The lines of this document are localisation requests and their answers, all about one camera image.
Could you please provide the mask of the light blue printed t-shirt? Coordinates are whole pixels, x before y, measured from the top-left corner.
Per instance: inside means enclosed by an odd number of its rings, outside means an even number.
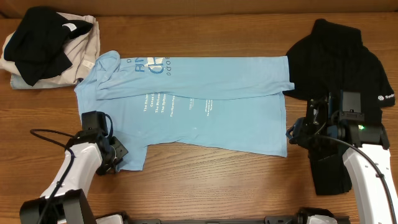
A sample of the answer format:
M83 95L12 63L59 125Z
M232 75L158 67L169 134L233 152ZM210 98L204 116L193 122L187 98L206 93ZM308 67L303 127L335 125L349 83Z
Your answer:
M121 170L142 170L150 145L181 142L287 155L281 57L136 57L110 51L75 87L80 113L110 115L127 148Z

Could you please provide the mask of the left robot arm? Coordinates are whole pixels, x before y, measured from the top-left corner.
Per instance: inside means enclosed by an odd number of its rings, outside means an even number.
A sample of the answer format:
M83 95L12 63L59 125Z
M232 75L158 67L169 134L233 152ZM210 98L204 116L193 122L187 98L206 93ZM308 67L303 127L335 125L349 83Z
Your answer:
M40 197L22 204L19 212L21 223L128 223L129 218L124 212L96 218L86 198L93 177L116 170L128 153L121 142L106 131L80 131L71 135L48 129L48 133L70 138L62 144L39 134L44 131L32 129L30 133L63 147L65 159Z

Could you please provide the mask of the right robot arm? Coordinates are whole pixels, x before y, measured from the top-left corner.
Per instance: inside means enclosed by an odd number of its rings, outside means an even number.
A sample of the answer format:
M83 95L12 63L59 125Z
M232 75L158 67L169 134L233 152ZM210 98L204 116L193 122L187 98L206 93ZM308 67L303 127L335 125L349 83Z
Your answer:
M308 100L286 136L307 149L318 195L354 190L361 223L397 223L387 133L366 121L359 93Z

